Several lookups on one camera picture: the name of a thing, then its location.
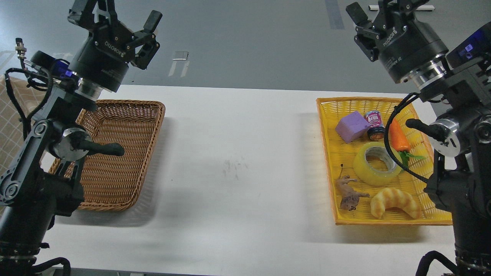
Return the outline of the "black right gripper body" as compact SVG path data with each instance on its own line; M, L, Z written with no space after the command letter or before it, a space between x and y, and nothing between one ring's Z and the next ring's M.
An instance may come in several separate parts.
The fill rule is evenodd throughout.
M399 84L413 71L431 61L438 61L448 48L428 23L416 18L403 18L393 26L384 24L383 47L380 63Z

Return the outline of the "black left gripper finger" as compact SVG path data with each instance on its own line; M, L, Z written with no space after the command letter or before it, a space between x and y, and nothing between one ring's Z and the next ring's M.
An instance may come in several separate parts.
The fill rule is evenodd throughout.
M113 0L76 0L68 13L68 22L93 32L101 24L115 25Z
M152 10L143 29L133 34L133 48L140 47L133 59L133 66L146 70L158 52L160 44L156 41L155 30L162 17L163 14L160 11Z

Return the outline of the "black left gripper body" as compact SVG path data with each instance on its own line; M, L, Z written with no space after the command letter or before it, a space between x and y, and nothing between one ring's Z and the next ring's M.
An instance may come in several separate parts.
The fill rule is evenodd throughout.
M102 89L116 92L140 49L133 48L133 34L120 21L114 26L101 24L89 32L69 69Z

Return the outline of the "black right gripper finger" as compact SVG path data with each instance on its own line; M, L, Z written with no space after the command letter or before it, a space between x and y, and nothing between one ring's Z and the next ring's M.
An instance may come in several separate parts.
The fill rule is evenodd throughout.
M379 24L395 24L412 14L429 0L379 0Z
M371 62L379 59L384 39L384 5L379 2L379 13L370 20L358 2L346 7L346 12L355 24L354 41Z

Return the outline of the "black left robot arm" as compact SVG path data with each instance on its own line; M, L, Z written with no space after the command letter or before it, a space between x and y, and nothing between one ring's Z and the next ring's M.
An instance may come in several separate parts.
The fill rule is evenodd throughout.
M160 11L150 12L142 30L133 32L117 17L112 0L76 0L68 21L88 30L79 52L61 65L43 52L26 60L16 39L21 68L5 71L7 94L20 115L23 145L1 176L1 275L38 276L69 260L54 258L36 265L48 243L46 232L56 215L70 217L84 201L80 179L87 156L123 156L119 143L92 141L76 124L80 112L96 111L102 90L116 92L129 65L145 70L160 48L155 29Z

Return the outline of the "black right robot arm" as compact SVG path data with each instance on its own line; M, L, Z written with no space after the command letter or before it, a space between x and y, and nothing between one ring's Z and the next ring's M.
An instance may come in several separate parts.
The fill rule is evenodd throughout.
M425 0L380 0L370 20L354 2L346 12L356 26L354 41L370 61L381 61L395 83L412 80L410 93L388 119L416 99L442 96L450 109L429 125L409 119L406 126L424 133L434 148L433 174L424 192L437 209L452 215L455 261L437 251L424 255L416 275L425 276L433 260L454 276L489 276L491 257L490 23L451 52L416 10Z

